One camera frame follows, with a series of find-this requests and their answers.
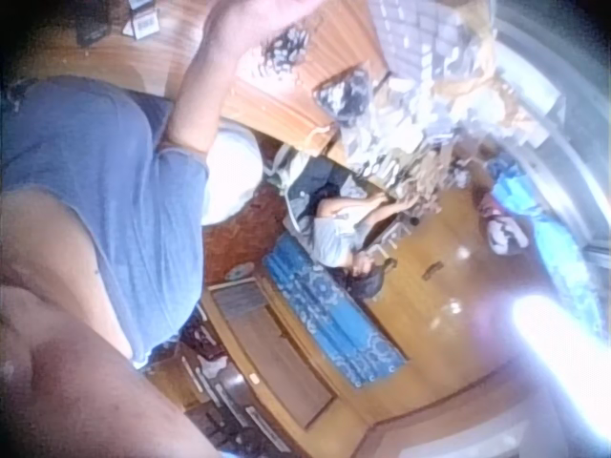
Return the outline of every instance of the black hair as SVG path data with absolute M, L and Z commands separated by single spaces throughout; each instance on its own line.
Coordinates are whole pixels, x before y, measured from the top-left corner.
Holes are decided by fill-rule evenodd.
M 387 259 L 382 265 L 374 265 L 362 276 L 348 275 L 344 269 L 329 269 L 333 279 L 356 300 L 374 298 L 384 286 L 386 274 L 397 266 L 397 260 Z

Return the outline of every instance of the small object on floor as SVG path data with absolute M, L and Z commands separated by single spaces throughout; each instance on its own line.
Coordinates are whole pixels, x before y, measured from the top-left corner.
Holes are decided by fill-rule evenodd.
M 243 264 L 238 264 L 234 268 L 232 268 L 227 275 L 225 275 L 225 279 L 227 281 L 236 281 L 241 280 L 243 278 L 251 275 L 255 270 L 254 262 L 245 262 Z
M 219 372 L 227 367 L 226 356 L 221 356 L 214 361 L 208 361 L 201 355 L 198 355 L 198 361 L 200 362 L 201 373 L 206 377 L 206 379 L 214 379 L 217 375 L 219 375 Z
M 424 274 L 422 274 L 422 280 L 429 281 L 434 274 L 436 274 L 443 268 L 444 265 L 441 261 L 431 264 L 431 266 L 427 270 L 425 270 Z
M 274 72 L 276 74 L 292 73 L 306 55 L 309 43 L 309 31 L 292 25 L 280 35 L 262 47 L 263 64 L 260 67 L 262 75 Z
M 132 30 L 136 40 L 160 31 L 158 10 L 152 6 L 134 11 L 132 15 Z
M 108 3 L 105 0 L 87 0 L 74 5 L 76 43 L 88 48 L 111 31 Z

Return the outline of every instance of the man sitting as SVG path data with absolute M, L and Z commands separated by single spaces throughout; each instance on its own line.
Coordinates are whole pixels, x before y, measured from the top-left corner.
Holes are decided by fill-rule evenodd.
M 410 208 L 409 202 L 388 203 L 383 194 L 369 198 L 324 198 L 312 222 L 312 258 L 327 267 L 345 269 L 352 277 L 364 277 L 374 265 L 363 250 L 365 239 L 378 222 Z M 369 210 L 356 224 L 354 210 Z

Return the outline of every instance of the hand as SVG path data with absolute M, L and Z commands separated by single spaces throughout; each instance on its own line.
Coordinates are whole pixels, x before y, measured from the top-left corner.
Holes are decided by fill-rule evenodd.
M 370 198 L 368 198 L 368 202 L 374 208 L 377 208 L 380 205 L 382 205 L 383 203 L 386 203 L 388 201 L 389 201 L 389 198 L 387 198 L 386 194 L 384 193 L 376 193 L 373 196 L 371 196 Z
M 204 40 L 217 51 L 242 56 L 294 22 L 316 10 L 325 0 L 217 0 L 204 27 Z

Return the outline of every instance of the white hat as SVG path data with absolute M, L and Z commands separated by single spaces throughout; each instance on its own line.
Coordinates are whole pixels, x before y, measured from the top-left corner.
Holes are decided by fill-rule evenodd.
M 201 225 L 216 224 L 238 213 L 254 196 L 263 175 L 257 139 L 248 129 L 222 120 L 208 157 L 209 177 Z

